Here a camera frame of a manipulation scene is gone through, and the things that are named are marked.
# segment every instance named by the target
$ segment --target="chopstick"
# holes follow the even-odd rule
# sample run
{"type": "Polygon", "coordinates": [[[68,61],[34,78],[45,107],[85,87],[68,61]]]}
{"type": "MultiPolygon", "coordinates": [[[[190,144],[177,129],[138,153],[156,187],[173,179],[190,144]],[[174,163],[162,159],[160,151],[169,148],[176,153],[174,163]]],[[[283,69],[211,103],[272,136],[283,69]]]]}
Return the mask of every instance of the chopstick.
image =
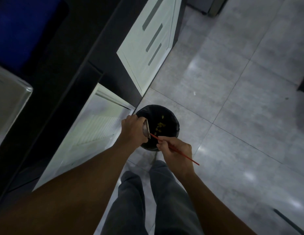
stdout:
{"type": "MultiPolygon", "coordinates": [[[[161,139],[159,139],[158,137],[156,137],[154,134],[151,134],[151,133],[150,133],[150,135],[151,135],[152,137],[156,138],[157,140],[162,141],[161,139]]],[[[193,161],[195,164],[197,164],[198,166],[200,166],[199,163],[197,163],[197,162],[195,162],[194,160],[192,160],[190,157],[188,157],[187,155],[185,155],[183,152],[179,151],[179,150],[178,150],[177,148],[175,148],[173,145],[168,144],[168,147],[169,147],[171,150],[175,151],[176,153],[179,153],[179,154],[183,155],[185,158],[188,158],[189,160],[193,161]]]]}

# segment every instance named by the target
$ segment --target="forearm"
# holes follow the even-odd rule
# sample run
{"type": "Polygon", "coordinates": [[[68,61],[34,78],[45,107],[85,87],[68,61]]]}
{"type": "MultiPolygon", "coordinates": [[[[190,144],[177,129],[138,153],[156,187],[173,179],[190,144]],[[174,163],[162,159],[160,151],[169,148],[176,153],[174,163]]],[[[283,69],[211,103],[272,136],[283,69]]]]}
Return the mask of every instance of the forearm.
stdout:
{"type": "Polygon", "coordinates": [[[93,234],[132,152],[113,146],[47,182],[0,215],[0,234],[93,234]]]}
{"type": "Polygon", "coordinates": [[[181,180],[205,234],[254,234],[255,233],[228,209],[201,179],[191,173],[181,180]]]}

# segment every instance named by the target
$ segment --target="black trash can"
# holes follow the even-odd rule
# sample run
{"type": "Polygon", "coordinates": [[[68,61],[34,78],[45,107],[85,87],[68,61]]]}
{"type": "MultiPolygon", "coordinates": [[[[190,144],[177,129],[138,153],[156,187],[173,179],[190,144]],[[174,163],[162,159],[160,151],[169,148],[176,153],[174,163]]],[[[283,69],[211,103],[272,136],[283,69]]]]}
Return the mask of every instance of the black trash can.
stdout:
{"type": "MultiPolygon", "coordinates": [[[[150,133],[155,136],[178,137],[179,122],[173,112],[164,106],[148,105],[139,110],[136,115],[148,120],[150,133]]],[[[157,139],[151,138],[141,147],[146,150],[158,152],[157,139]]]]}

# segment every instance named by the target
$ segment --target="person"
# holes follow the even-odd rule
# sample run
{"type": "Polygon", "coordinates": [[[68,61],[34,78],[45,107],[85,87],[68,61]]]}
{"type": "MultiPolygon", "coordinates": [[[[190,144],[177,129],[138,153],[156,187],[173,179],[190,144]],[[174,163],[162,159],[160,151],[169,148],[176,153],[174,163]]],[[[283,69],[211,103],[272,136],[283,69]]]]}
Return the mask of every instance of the person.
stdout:
{"type": "MultiPolygon", "coordinates": [[[[93,234],[128,157],[148,140],[142,132],[144,121],[127,116],[111,148],[1,213],[0,234],[93,234]]],[[[170,143],[191,158],[191,146],[177,138],[159,138],[157,147],[166,163],[157,160],[149,171],[157,205],[155,234],[255,234],[203,184],[190,160],[168,148],[170,143]]],[[[139,176],[126,171],[118,192],[102,234],[147,234],[139,176]]]]}

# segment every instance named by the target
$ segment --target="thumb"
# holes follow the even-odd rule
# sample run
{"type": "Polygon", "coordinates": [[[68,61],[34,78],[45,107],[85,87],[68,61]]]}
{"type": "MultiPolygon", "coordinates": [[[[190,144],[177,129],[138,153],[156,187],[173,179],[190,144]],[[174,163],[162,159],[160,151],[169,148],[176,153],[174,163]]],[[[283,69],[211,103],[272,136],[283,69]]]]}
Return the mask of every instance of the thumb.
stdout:
{"type": "Polygon", "coordinates": [[[168,157],[171,154],[166,141],[159,141],[159,144],[156,146],[160,151],[162,151],[164,157],[168,157]]]}

